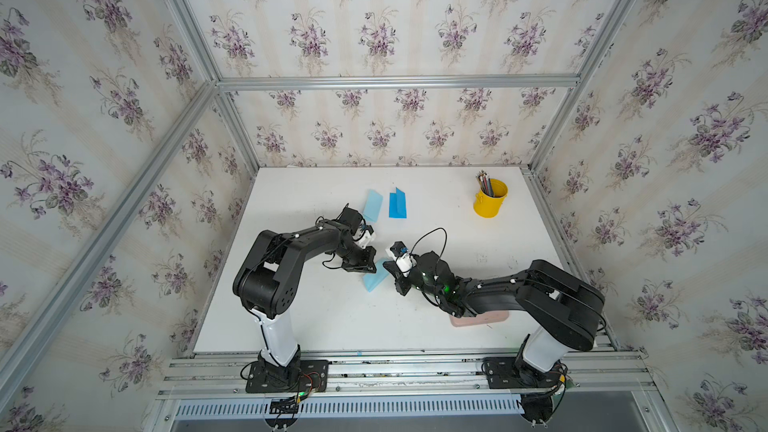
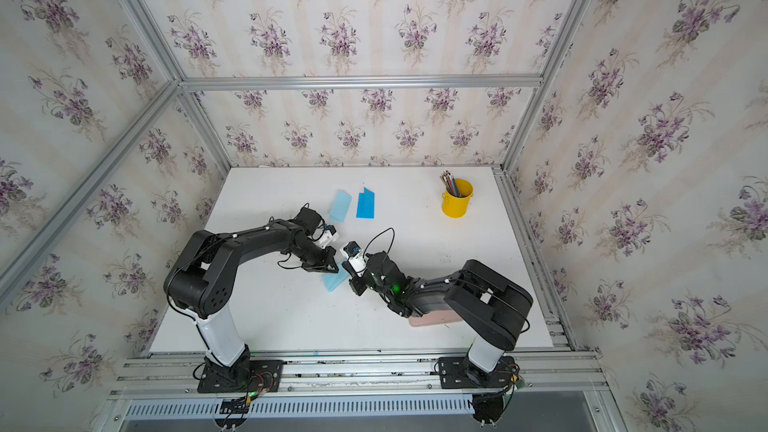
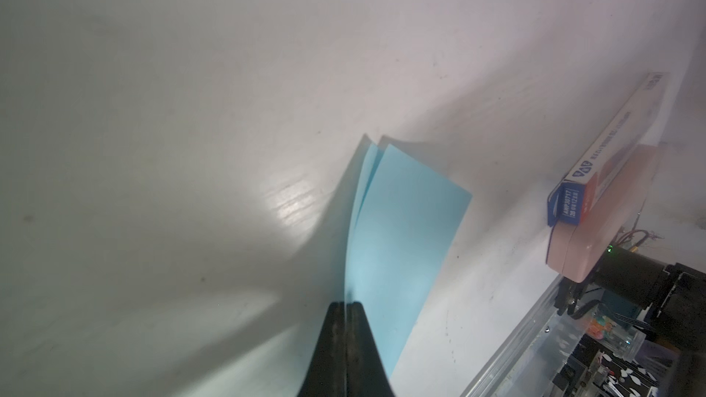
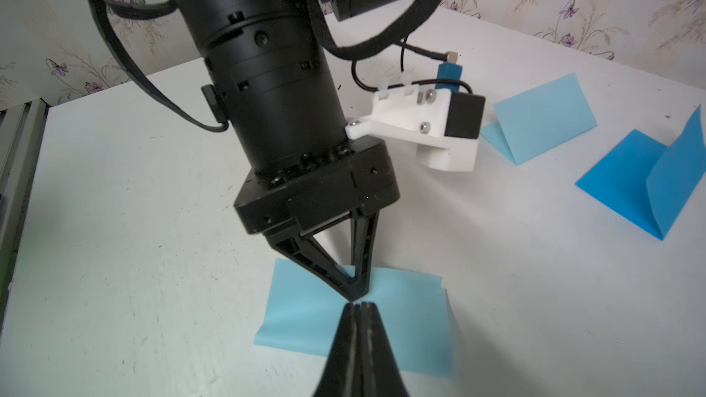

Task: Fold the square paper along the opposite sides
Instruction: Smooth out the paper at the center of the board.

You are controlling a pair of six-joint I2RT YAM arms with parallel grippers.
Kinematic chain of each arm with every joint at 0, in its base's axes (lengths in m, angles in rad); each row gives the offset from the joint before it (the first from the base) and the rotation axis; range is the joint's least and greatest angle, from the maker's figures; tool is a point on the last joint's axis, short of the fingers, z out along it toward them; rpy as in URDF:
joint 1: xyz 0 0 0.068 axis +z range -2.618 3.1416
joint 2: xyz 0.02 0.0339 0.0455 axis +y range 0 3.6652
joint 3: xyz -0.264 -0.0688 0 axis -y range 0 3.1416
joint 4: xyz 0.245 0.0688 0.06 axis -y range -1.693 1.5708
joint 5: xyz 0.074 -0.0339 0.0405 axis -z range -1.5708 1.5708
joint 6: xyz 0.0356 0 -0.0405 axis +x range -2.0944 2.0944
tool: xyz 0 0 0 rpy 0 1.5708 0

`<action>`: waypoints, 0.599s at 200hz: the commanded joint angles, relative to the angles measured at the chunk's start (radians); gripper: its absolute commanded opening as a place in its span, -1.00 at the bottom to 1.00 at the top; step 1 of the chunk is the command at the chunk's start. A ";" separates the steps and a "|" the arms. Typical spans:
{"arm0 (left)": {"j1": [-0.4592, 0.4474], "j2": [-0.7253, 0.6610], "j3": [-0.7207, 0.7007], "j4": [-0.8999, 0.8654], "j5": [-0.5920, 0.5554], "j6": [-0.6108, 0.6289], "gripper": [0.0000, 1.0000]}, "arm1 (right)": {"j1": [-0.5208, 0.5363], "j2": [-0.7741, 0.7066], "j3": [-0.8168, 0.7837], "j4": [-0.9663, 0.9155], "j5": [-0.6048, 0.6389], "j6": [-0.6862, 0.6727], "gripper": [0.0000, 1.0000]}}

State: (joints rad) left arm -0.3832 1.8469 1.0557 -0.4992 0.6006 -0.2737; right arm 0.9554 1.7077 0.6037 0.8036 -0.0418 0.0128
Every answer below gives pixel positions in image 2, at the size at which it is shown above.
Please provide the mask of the bright blue square paper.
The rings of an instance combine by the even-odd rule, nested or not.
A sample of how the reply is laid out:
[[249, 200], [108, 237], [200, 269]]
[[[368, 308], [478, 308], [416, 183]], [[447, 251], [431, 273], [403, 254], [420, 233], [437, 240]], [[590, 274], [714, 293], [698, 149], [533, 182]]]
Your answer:
[[356, 215], [357, 219], [372, 220], [375, 218], [375, 193], [364, 188], [358, 194]]

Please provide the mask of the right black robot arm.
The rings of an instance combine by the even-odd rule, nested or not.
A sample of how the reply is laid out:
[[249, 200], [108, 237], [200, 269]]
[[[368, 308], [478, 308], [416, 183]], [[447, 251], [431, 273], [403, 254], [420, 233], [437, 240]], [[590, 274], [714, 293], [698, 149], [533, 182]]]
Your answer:
[[532, 295], [476, 259], [435, 279], [405, 275], [386, 252], [357, 250], [344, 259], [342, 268], [350, 276], [356, 295], [373, 291], [390, 311], [403, 318], [441, 311], [458, 315], [477, 335], [466, 355], [468, 369], [473, 372], [493, 372], [504, 353], [513, 351], [530, 328]]

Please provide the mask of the light blue paper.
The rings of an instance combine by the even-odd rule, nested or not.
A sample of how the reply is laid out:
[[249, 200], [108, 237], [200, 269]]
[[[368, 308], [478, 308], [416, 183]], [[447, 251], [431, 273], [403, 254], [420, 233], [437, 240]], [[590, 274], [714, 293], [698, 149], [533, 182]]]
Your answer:
[[332, 222], [343, 223], [348, 215], [351, 202], [352, 196], [349, 193], [338, 190], [329, 210], [329, 219]]
[[333, 292], [350, 279], [349, 272], [344, 267], [345, 260], [338, 262], [338, 271], [323, 276], [323, 285], [327, 292]]

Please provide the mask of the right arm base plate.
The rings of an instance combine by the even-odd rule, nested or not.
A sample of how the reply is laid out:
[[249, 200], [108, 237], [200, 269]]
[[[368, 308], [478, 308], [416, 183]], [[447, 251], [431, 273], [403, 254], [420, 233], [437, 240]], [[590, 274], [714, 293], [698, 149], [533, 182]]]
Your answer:
[[513, 385], [520, 368], [511, 356], [502, 356], [491, 372], [480, 369], [467, 356], [440, 357], [436, 373], [442, 389], [504, 389]]

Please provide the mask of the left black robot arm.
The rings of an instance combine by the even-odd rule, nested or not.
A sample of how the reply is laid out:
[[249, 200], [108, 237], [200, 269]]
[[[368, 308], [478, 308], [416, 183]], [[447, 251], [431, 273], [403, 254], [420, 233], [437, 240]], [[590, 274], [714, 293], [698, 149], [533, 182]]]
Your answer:
[[239, 267], [272, 253], [299, 260], [298, 269], [337, 273], [336, 228], [303, 206], [290, 219], [270, 218], [255, 228], [191, 236], [171, 267], [163, 292], [170, 309], [192, 320], [206, 346], [206, 365], [233, 375], [250, 360], [229, 308]]

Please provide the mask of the light blue front paper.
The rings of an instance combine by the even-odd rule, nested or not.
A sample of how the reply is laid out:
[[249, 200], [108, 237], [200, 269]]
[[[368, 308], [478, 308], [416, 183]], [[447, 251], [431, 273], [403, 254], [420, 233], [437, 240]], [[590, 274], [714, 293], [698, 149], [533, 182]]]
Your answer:
[[323, 276], [323, 285], [327, 292], [333, 292], [350, 279], [349, 272], [344, 267], [345, 260], [338, 262], [338, 271]]

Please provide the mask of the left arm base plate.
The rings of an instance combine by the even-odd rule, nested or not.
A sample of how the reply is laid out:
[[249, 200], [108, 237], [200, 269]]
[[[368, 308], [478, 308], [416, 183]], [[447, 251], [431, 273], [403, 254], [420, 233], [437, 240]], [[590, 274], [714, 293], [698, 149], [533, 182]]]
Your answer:
[[205, 359], [202, 373], [193, 376], [200, 394], [276, 392], [284, 362], [280, 360], [248, 360], [226, 368]]

